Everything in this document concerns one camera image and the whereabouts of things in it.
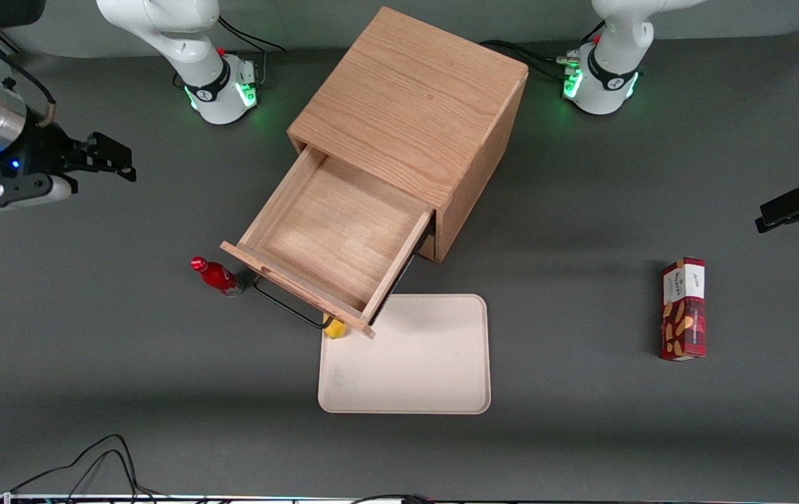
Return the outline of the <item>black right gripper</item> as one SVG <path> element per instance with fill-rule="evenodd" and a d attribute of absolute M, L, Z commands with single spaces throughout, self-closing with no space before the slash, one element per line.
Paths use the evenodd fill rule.
<path fill-rule="evenodd" d="M 111 173 L 128 182 L 137 181 L 132 166 L 132 150 L 102 133 L 91 133 L 82 140 L 70 137 L 59 125 L 38 128 L 25 123 L 15 139 L 0 131 L 0 179 L 15 179 L 32 174 L 59 176 L 78 192 L 78 182 L 69 172 Z"/>

